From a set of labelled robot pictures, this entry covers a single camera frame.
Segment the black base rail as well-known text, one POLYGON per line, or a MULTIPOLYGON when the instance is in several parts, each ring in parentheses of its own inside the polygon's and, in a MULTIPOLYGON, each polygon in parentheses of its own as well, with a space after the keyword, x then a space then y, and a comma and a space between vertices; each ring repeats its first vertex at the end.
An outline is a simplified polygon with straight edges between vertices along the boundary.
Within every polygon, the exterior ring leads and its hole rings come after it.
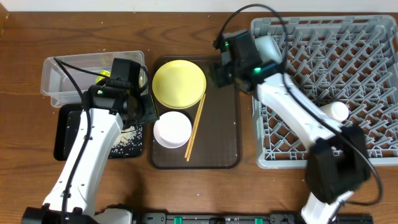
POLYGON ((299 213, 272 213, 266 215, 232 215, 232 214, 166 214, 143 213, 140 224, 304 224, 299 213))

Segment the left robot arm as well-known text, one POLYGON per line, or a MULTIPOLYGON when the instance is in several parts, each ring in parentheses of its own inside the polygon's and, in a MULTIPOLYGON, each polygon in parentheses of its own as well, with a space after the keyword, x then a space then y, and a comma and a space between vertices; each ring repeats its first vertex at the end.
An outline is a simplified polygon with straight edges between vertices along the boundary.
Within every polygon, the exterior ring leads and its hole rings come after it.
POLYGON ((138 213, 123 204, 95 212, 98 186, 114 142, 124 128, 159 118, 148 85, 139 84, 146 67, 115 58, 110 76, 78 90, 83 108, 65 166, 40 208, 28 207, 22 223, 140 223, 138 213))

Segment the light blue bowl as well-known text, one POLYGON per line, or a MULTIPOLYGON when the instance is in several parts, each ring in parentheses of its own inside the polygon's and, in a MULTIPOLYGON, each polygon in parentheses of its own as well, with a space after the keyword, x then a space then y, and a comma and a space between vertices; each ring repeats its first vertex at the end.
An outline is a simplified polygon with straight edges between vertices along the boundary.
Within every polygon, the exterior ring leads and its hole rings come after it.
POLYGON ((258 37, 254 40, 257 51, 263 62, 282 62, 282 54, 276 41, 271 36, 258 37))

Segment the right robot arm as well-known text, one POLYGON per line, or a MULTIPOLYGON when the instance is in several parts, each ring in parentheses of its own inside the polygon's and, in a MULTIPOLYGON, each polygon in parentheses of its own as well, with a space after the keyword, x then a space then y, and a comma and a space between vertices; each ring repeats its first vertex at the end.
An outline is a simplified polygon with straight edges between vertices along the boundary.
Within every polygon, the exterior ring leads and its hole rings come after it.
POLYGON ((254 39, 241 30, 213 41, 221 60, 211 66, 216 86, 252 93, 293 130, 308 149, 305 181, 310 196, 301 211, 305 223, 331 223, 338 209, 370 177, 364 132, 324 113, 286 73, 287 56, 271 37, 254 39))

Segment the pink bowl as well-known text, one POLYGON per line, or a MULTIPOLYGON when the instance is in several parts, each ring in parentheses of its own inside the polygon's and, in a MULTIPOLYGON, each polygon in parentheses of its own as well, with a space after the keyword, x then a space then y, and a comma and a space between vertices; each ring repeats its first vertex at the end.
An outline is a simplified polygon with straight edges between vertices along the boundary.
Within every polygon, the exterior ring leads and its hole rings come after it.
POLYGON ((178 111, 162 114, 154 124, 155 140, 169 149, 183 146, 188 142, 191 134, 192 124, 189 118, 178 111))

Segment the black plastic tray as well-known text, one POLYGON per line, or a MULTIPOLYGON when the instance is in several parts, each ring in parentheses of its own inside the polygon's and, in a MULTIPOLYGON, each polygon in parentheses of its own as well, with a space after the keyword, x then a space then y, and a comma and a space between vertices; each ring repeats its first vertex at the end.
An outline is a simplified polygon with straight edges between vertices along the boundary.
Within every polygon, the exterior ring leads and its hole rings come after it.
POLYGON ((53 156, 58 161, 67 160, 77 136, 81 112, 80 104, 68 104, 60 108, 53 151, 53 156))

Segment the clear plastic bin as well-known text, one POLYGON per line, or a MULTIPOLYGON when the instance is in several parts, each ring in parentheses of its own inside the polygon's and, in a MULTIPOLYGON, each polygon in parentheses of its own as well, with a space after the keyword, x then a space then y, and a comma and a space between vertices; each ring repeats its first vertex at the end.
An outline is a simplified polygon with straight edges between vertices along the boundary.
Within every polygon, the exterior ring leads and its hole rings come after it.
MULTIPOLYGON (((110 72, 114 58, 133 60, 142 66, 146 64, 144 53, 139 50, 64 55, 57 58, 75 67, 95 73, 110 72)), ((80 72, 69 67, 66 67, 66 69, 76 81, 81 91, 86 91, 91 85, 96 84, 101 79, 101 77, 80 72)), ((80 97, 75 87, 52 57, 44 60, 40 92, 44 96, 50 97, 50 104, 54 108, 80 102, 80 97)))

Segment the white rice pile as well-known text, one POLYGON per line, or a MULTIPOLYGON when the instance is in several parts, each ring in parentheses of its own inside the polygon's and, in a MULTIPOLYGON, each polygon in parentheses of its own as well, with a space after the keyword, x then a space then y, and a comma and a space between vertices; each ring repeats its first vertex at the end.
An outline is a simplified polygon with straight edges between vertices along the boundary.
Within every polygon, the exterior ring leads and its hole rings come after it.
POLYGON ((143 127, 141 125, 131 126, 122 130, 111 148, 109 158, 139 157, 143 148, 143 127))

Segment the white green cup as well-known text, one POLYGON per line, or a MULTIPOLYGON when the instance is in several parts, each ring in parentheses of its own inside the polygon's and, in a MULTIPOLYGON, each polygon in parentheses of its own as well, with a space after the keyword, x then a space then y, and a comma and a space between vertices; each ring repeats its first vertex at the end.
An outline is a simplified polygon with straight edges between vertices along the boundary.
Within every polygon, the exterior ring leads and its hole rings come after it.
POLYGON ((339 122, 343 122, 349 116, 348 107, 344 103, 339 101, 321 106, 320 109, 329 117, 339 122))

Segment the dark brown serving tray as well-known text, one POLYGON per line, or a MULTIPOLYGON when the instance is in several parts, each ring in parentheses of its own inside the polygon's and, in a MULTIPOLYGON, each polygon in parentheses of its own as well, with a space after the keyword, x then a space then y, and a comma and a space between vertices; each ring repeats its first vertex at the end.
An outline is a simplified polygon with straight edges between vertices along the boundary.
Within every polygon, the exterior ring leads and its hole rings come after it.
POLYGON ((241 127, 239 93, 234 86, 217 88, 209 76, 215 56, 168 55, 157 59, 154 70, 173 60, 188 60, 198 65, 206 76, 204 107, 193 142, 190 159, 185 158, 187 145, 168 149, 153 140, 149 161, 158 169, 230 169, 240 160, 241 127))

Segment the green yellow snack wrapper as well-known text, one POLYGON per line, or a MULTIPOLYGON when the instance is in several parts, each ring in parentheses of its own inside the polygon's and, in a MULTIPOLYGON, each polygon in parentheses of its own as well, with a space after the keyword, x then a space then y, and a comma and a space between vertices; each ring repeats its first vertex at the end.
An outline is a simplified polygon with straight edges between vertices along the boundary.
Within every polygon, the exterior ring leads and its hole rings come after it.
POLYGON ((98 83, 98 82, 100 82, 101 80, 103 80, 105 78, 109 78, 110 75, 111 75, 111 72, 107 71, 107 70, 101 70, 100 74, 101 74, 101 76, 97 76, 97 78, 95 80, 95 83, 98 83))

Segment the grey plastic dishwasher rack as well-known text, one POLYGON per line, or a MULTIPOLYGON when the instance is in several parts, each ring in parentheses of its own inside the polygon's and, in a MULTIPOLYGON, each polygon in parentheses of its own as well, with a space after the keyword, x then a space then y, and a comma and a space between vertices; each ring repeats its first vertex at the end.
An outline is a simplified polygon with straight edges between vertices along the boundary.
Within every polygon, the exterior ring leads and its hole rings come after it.
POLYGON ((257 18, 255 37, 288 49, 296 85, 316 105, 343 102, 375 166, 397 164, 397 23, 392 16, 257 18))

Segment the yellow round plate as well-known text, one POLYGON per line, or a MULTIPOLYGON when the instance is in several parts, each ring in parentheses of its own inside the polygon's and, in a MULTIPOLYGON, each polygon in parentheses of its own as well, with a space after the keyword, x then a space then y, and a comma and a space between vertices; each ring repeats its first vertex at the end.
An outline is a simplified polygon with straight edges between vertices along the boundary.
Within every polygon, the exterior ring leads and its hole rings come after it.
POLYGON ((152 91, 156 99, 172 109, 185 109, 199 102, 206 91, 203 70, 188 60, 173 60, 155 73, 152 91))

